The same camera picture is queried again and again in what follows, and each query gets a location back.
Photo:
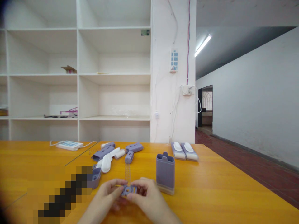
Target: purple plastic case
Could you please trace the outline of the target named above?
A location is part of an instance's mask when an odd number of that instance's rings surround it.
[[[167,152],[157,155],[156,182],[160,191],[174,195],[174,158]]]
[[[141,151],[142,149],[143,149],[143,146],[138,142],[138,143],[134,143],[131,145],[127,145],[126,153],[128,153],[129,151],[138,152],[138,151]]]
[[[87,187],[92,189],[97,188],[100,182],[100,177],[101,177],[101,168],[93,169],[92,179],[88,180]]]
[[[186,148],[185,148],[185,143],[181,143],[181,147],[182,147],[184,153],[186,154],[186,158],[187,158],[187,160],[198,161],[198,155],[197,155],[197,153],[194,151],[193,148],[192,148],[192,149],[193,149],[193,152],[189,152],[189,151],[187,151]]]
[[[186,154],[184,153],[184,151],[176,151],[175,148],[174,148],[174,142],[171,143],[171,148],[172,148],[172,152],[173,152],[173,156],[174,156],[174,153],[177,153],[178,155],[181,155],[183,158],[178,158],[178,157],[175,157],[176,159],[179,159],[179,160],[186,160]]]
[[[105,148],[102,148],[102,150],[97,151],[95,154],[92,155],[92,159],[99,162],[104,156],[114,150],[113,146],[107,146]]]
[[[124,185],[124,190],[121,195],[127,196],[129,193],[137,193],[137,187]]]
[[[131,164],[132,160],[134,157],[134,152],[133,151],[129,151],[128,154],[125,157],[125,163],[127,164]]]

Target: purple rectangular container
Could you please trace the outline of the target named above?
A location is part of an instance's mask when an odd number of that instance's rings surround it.
[[[167,152],[157,155],[156,182],[160,191],[174,195],[174,158]]]
[[[104,156],[114,150],[113,146],[107,146],[102,148],[100,151],[97,151],[95,154],[92,155],[92,159],[99,162]]]
[[[129,151],[138,152],[138,151],[141,151],[142,149],[143,149],[143,145],[141,145],[138,142],[138,143],[134,143],[134,144],[131,144],[131,145],[127,145],[126,146],[126,153],[128,153]]]
[[[134,152],[133,151],[129,151],[128,154],[125,157],[125,163],[126,164],[131,164],[132,160],[134,157]]]

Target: electrical wire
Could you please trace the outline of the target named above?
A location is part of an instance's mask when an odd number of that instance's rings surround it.
[[[175,17],[175,14],[174,14],[174,11],[172,9],[172,6],[171,6],[171,3],[169,0],[168,1],[168,4],[170,6],[170,9],[171,9],[171,14],[173,15],[174,17],[174,20],[175,20],[175,25],[176,25],[176,30],[175,30],[175,35],[174,35],[174,42],[173,42],[173,45],[175,44],[175,41],[177,40],[177,35],[178,35],[178,21],[177,21],[177,18]]]
[[[188,85],[188,83],[189,83],[190,1],[191,1],[191,0],[189,0],[189,9],[188,9],[188,11],[189,11],[189,23],[188,23],[187,85]]]

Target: power strip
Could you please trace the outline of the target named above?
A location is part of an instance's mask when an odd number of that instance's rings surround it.
[[[76,151],[81,146],[83,146],[83,143],[80,142],[72,142],[72,141],[64,141],[61,144],[56,145],[57,148],[62,148],[70,151]]]

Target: wall socket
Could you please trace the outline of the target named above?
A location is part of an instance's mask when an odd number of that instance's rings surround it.
[[[183,96],[190,96],[195,94],[195,86],[194,85],[182,85]]]

